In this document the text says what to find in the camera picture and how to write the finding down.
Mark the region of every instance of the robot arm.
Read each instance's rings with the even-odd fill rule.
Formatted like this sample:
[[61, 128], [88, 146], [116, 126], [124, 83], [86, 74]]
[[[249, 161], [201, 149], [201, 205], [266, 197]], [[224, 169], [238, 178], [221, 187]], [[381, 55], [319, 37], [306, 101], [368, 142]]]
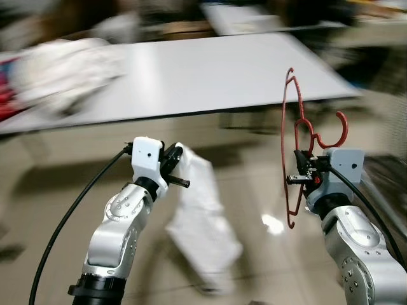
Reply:
[[359, 207], [350, 189], [331, 166], [354, 184], [360, 183], [364, 154], [357, 149], [330, 148], [322, 157], [296, 151], [299, 176], [288, 184], [304, 184], [307, 206], [322, 220], [326, 249], [343, 278], [348, 305], [407, 304], [407, 274], [390, 255], [382, 232]]
[[104, 210], [102, 224], [90, 240], [82, 275], [68, 293], [75, 305], [119, 305], [130, 274], [137, 240], [157, 198], [170, 183], [188, 187], [190, 182], [170, 175], [183, 153], [180, 144], [166, 151], [158, 140], [137, 137], [133, 142], [133, 183], [114, 195]]

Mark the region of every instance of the floor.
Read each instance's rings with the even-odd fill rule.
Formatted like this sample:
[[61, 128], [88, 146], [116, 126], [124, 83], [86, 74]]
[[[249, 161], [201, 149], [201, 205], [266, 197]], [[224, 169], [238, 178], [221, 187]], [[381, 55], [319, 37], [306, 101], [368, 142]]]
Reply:
[[[347, 147], [368, 153], [385, 150], [380, 137], [389, 97], [366, 92], [357, 101], [366, 110], [345, 111], [350, 131]], [[335, 102], [339, 109], [355, 101]], [[315, 129], [326, 142], [336, 142], [339, 121], [331, 110], [317, 116]], [[269, 114], [277, 124], [279, 111]], [[244, 124], [247, 116], [235, 116]], [[202, 295], [178, 249], [165, 233], [177, 206], [177, 187], [153, 210], [139, 240], [123, 305], [133, 304], [248, 304], [345, 305], [336, 265], [324, 248], [318, 217], [300, 209], [294, 229], [285, 222], [280, 164], [280, 136], [218, 128], [219, 115], [102, 125], [24, 135], [0, 143], [0, 220], [8, 232], [0, 247], [19, 243], [25, 250], [14, 261], [0, 262], [2, 305], [27, 304], [32, 278], [53, 230], [90, 177], [135, 136], [182, 142], [212, 162], [225, 215], [244, 247], [232, 267], [232, 294]], [[287, 124], [286, 151], [294, 147]], [[293, 171], [293, 158], [287, 169]], [[107, 200], [130, 181], [129, 160], [121, 159], [88, 193], [61, 232], [45, 266], [37, 303], [71, 304], [68, 286], [75, 284], [94, 229], [100, 224]], [[271, 234], [263, 214], [284, 223]]]

